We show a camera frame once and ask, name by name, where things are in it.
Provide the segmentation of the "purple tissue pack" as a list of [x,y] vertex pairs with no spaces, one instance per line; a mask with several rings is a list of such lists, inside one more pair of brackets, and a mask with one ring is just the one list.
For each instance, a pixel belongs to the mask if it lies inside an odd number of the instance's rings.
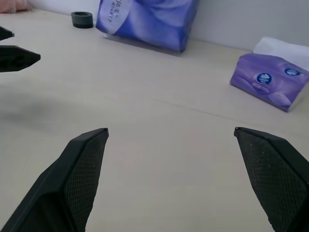
[[309,95],[309,46],[263,37],[239,58],[230,84],[289,112]]

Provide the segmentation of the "black tape roll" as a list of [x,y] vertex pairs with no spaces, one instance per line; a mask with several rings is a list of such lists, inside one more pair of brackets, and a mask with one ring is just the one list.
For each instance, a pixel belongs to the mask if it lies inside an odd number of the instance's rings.
[[72,12],[72,25],[79,29],[90,29],[94,27],[93,14],[89,12]]

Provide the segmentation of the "pink plush cloth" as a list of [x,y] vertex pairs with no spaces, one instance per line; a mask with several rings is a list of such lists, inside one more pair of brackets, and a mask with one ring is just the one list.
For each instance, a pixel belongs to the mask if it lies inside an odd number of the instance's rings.
[[32,9],[28,0],[0,0],[0,14],[14,14]]

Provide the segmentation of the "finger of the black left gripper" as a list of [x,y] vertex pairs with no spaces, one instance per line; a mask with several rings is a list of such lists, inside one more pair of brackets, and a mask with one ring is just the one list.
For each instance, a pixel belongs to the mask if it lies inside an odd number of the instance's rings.
[[14,45],[0,45],[0,73],[18,72],[38,62],[41,55]]
[[0,41],[14,37],[14,33],[0,26]]

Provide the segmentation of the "purple toilet paper pack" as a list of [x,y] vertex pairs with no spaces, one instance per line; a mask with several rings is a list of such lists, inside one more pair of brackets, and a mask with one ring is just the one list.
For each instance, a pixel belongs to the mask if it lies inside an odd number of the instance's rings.
[[183,52],[199,0],[100,0],[103,33]]

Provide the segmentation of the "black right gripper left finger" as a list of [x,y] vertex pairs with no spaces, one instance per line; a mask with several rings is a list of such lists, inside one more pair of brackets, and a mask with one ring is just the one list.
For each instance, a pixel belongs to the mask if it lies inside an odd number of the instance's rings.
[[85,232],[98,189],[107,128],[70,140],[0,232]]

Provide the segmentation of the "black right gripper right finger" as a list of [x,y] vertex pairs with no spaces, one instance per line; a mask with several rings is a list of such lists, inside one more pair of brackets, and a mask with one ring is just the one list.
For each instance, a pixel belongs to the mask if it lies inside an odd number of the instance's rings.
[[275,232],[309,232],[309,161],[287,140],[236,127],[251,186]]

